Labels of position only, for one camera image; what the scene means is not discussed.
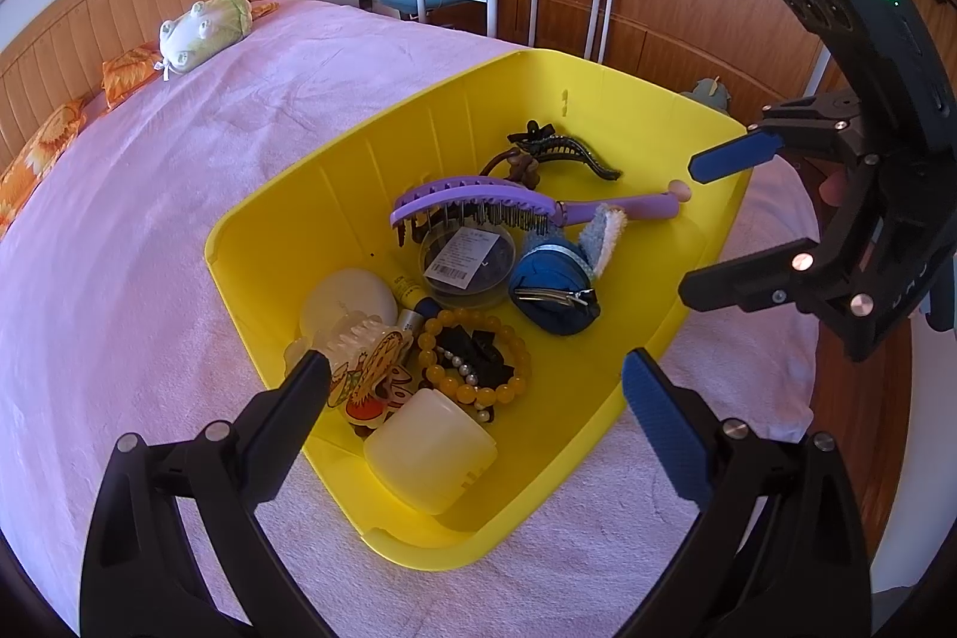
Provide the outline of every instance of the pink bedspread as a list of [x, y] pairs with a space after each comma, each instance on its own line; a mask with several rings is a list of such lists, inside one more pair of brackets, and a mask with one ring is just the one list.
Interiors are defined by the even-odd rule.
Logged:
[[[262, 388], [203, 262], [209, 229], [311, 149], [510, 47], [281, 0], [246, 41], [145, 87], [64, 154], [0, 243], [0, 527], [67, 622], [78, 623], [86, 530], [117, 437], [191, 438]], [[815, 232], [796, 175], [776, 161], [756, 173], [726, 253]], [[816, 323], [790, 307], [696, 315], [666, 368], [720, 415], [793, 438], [810, 421], [815, 342]], [[534, 517], [462, 570], [377, 557], [303, 458], [258, 515], [343, 636], [611, 635], [694, 518], [627, 414]], [[217, 603], [238, 613], [195, 512], [185, 518]]]

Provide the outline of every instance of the yellow bin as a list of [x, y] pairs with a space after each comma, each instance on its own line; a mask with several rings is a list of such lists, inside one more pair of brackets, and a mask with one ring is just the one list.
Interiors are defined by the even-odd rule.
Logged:
[[[209, 235], [209, 270], [267, 387], [284, 379], [282, 353], [322, 277], [343, 267], [416, 272], [419, 247], [400, 250], [389, 228], [394, 199], [429, 179], [477, 174], [529, 119], [582, 138], [624, 172], [608, 182], [581, 163], [547, 163], [539, 191], [565, 200], [663, 191], [688, 180], [694, 152], [743, 133], [662, 87], [547, 50], [506, 54], [386, 109], [265, 184]], [[533, 374], [487, 428], [498, 459], [446, 514], [394, 498], [342, 415], [322, 414], [305, 454], [362, 540], [405, 567], [447, 570], [478, 560], [529, 517], [624, 409], [625, 354], [664, 353], [686, 313], [678, 282], [715, 261], [747, 183], [740, 175], [692, 184], [678, 218], [629, 225], [597, 284], [603, 313], [582, 334], [554, 337], [510, 303], [499, 306], [528, 342]]]

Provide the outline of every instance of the purple hair brush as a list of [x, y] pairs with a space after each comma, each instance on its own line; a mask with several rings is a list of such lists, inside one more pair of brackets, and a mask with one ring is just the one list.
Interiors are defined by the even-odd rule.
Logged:
[[[673, 181], [667, 193], [602, 200], [554, 200], [515, 182], [493, 176], [452, 176], [436, 179], [403, 193], [389, 215], [399, 246], [405, 243], [406, 220], [412, 223], [413, 241], [422, 243], [437, 224], [475, 219], [478, 224], [507, 224], [544, 234], [552, 227], [590, 222], [601, 203], [618, 206], [629, 219], [671, 219], [678, 205], [691, 198], [684, 182]], [[418, 215], [424, 217], [419, 224]]]

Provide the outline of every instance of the wooden floor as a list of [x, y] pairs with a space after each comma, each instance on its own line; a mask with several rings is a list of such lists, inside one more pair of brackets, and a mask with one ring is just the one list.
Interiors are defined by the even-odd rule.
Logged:
[[[815, 203], [822, 230], [834, 209], [817, 187], [833, 170], [823, 161], [791, 158]], [[877, 352], [861, 364], [844, 356], [839, 339], [821, 326], [817, 343], [815, 412], [811, 431], [828, 431], [839, 450], [858, 498], [871, 558], [883, 536], [901, 476], [910, 417], [911, 330], [904, 321]]]

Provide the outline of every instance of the paper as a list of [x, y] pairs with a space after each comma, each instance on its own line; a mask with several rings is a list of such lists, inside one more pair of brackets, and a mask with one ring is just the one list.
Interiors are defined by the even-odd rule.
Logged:
[[499, 241], [498, 233], [461, 227], [435, 256], [425, 275], [437, 282], [466, 289], [496, 241]]

